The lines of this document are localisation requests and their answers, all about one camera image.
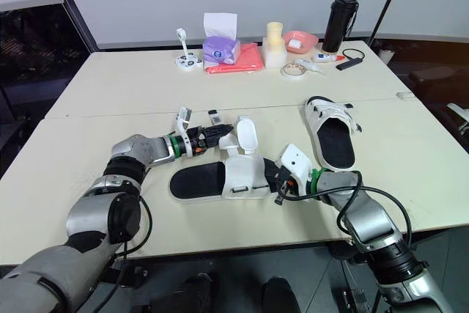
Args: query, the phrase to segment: black water bottle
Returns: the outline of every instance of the black water bottle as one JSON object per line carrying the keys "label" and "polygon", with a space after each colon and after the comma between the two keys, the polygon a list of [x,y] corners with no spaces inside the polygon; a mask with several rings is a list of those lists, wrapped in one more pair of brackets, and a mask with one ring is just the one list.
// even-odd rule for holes
{"label": "black water bottle", "polygon": [[325,30],[322,51],[335,54],[339,50],[346,32],[352,29],[358,10],[358,1],[335,0],[330,8],[328,28]]}

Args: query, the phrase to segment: table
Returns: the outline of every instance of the table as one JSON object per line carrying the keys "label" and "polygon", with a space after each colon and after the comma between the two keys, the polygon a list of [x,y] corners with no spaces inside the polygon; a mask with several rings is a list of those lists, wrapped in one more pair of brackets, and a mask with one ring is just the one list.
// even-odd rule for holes
{"label": "table", "polygon": [[[312,95],[336,102],[391,99],[409,92],[364,42],[344,42],[341,50],[345,48],[363,51],[363,64],[345,71],[338,71],[335,62],[321,64],[325,76],[308,72],[301,81],[283,77],[278,69],[250,74],[185,72],[174,64],[182,51],[93,53],[46,119],[177,113],[180,106],[193,111],[291,106]],[[290,59],[310,58],[313,51],[290,54]]]}
{"label": "table", "polygon": [[[352,104],[351,113],[363,128],[352,142],[364,183],[397,197],[417,231],[469,223],[469,155],[420,101],[393,98]],[[300,106],[221,112],[226,122],[234,122],[239,114],[256,123],[259,152],[267,158],[277,158],[287,143],[314,157]],[[103,172],[111,146],[133,133],[168,133],[173,119],[173,113],[44,119],[0,182],[0,264],[18,264],[42,248],[65,242],[68,211]],[[209,124],[206,112],[193,114],[191,126]],[[142,195],[152,210],[154,228],[134,257],[344,237],[336,228],[337,212],[316,201],[285,202],[279,207],[272,196],[183,204],[170,195],[169,180],[177,170],[224,159],[224,153],[212,149],[197,158],[182,157],[148,174]],[[405,229],[395,205],[371,196]],[[147,220],[142,218],[133,244],[147,230]]]}

